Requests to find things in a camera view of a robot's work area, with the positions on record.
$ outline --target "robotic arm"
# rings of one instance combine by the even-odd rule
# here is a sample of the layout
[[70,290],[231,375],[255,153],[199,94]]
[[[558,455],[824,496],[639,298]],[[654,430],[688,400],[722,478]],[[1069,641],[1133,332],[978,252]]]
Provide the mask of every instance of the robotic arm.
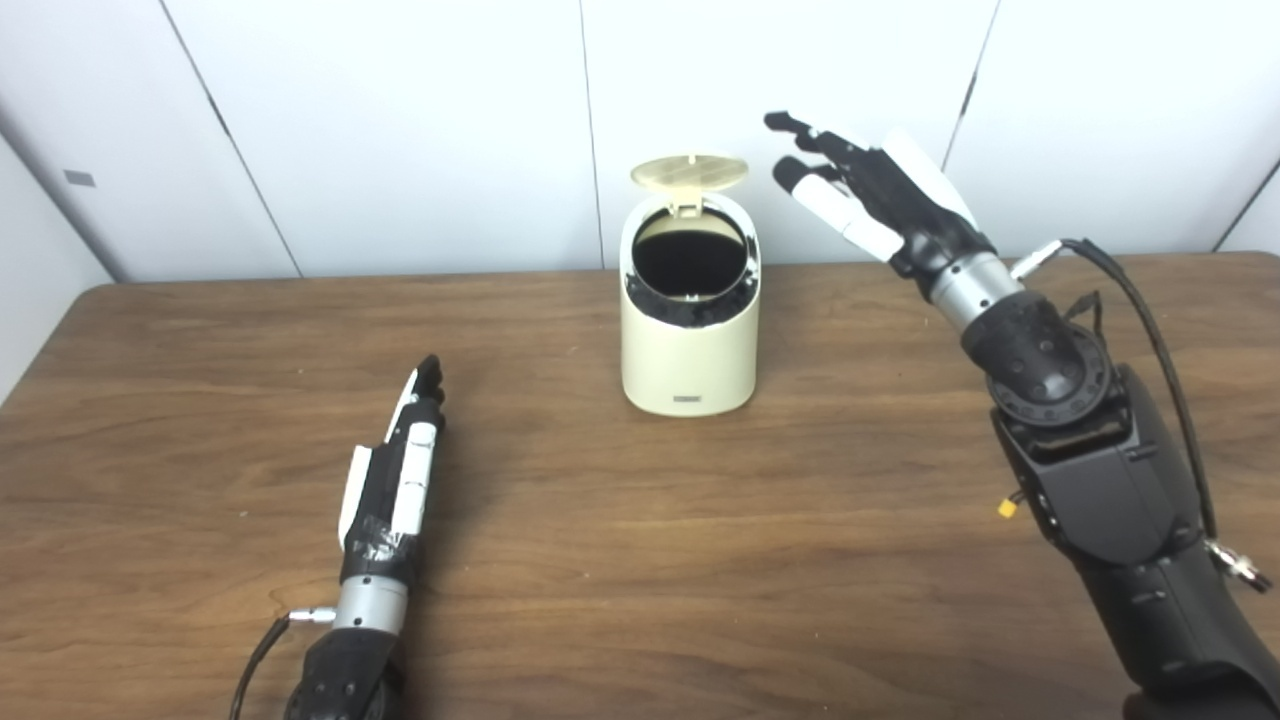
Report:
[[378,447],[357,446],[347,473],[338,542],[337,607],[294,610],[271,625],[250,656],[232,701],[239,708],[257,664],[291,621],[332,628],[307,650],[285,720],[398,720],[404,674],[399,633],[416,575],[435,441],[444,430],[440,361],[426,357],[404,384]]
[[[1280,665],[1224,575],[1270,587],[1219,544],[1194,430],[1155,320],[1124,270],[1088,241],[1057,241],[1016,264],[996,256],[964,201],[905,135],[881,147],[787,113],[765,124],[823,163],[777,163],[773,177],[847,241],[915,281],[987,375],[991,420],[1044,538],[1084,580],[1129,678],[1130,720],[1277,720]],[[1192,468],[1133,370],[1100,333],[1021,281],[1062,249],[1098,264],[1134,301],[1183,420]]]

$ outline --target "cream trash can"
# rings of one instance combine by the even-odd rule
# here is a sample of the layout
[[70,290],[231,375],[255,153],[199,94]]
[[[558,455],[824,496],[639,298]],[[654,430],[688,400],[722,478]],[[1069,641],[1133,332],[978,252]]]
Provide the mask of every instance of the cream trash can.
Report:
[[746,177],[718,155],[662,158],[631,172],[657,195],[622,228],[622,388],[636,407],[694,418],[755,389],[760,247],[742,208],[710,191]]

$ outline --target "trash can lid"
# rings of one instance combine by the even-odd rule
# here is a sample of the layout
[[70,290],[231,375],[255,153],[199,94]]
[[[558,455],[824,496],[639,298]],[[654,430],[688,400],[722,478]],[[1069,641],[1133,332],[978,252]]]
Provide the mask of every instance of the trash can lid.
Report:
[[703,213],[703,192],[724,190],[746,177],[746,160],[727,155],[686,154],[658,158],[631,170],[640,187],[671,196],[671,214],[696,218]]

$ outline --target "wood grain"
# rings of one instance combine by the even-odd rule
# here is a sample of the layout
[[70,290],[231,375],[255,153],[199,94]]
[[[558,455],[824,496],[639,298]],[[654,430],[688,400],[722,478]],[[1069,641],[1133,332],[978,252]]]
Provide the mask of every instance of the wood grain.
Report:
[[[1224,538],[1280,573],[1280,261],[1126,260]],[[443,357],[407,638],[415,717],[1115,719],[1130,685],[1025,514],[952,331],[883,266],[771,266],[735,413],[622,396],[607,272],[114,286],[0,410],[0,706],[216,717],[285,609],[335,600],[351,446]],[[1119,293],[1107,331],[1165,400]],[[1236,593],[1272,650],[1280,602]],[[261,666],[280,716],[317,628]]]

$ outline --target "black cable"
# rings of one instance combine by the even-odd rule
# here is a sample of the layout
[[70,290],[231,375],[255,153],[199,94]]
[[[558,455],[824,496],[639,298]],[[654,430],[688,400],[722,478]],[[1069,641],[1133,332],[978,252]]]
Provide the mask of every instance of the black cable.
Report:
[[283,615],[271,623],[271,626],[266,629],[266,634],[262,639],[257,642],[257,647],[248,656],[248,662],[244,664],[244,673],[241,675],[241,682],[236,685],[236,694],[232,697],[232,712],[228,716],[229,720],[239,720],[239,708],[244,703],[244,691],[248,689],[248,682],[253,676],[253,670],[257,669],[257,664],[266,657],[268,651],[275,644],[275,641],[280,639],[284,630],[289,629],[289,616]]
[[1129,302],[1133,304],[1138,318],[1142,319],[1142,325],[1151,340],[1151,347],[1156,351],[1156,359],[1160,361],[1160,369],[1165,373],[1165,382],[1169,383],[1169,392],[1174,396],[1174,410],[1176,410],[1178,423],[1183,428],[1183,442],[1187,445],[1187,459],[1192,466],[1192,478],[1201,496],[1201,521],[1204,524],[1204,536],[1208,539],[1216,538],[1217,519],[1213,512],[1213,500],[1208,495],[1208,482],[1204,478],[1204,461],[1201,459],[1199,441],[1196,438],[1196,425],[1192,423],[1192,414],[1187,406],[1183,384],[1178,380],[1178,370],[1174,369],[1174,360],[1169,355],[1169,347],[1165,345],[1165,338],[1160,334],[1160,328],[1156,325],[1156,318],[1151,314],[1151,309],[1147,307],[1142,293],[1138,292],[1133,281],[1125,274],[1120,263],[1116,263],[1105,250],[1089,242],[1088,238],[1064,240],[1062,246],[1070,249],[1080,258],[1089,260],[1115,281],[1120,286],[1120,290],[1129,296]]

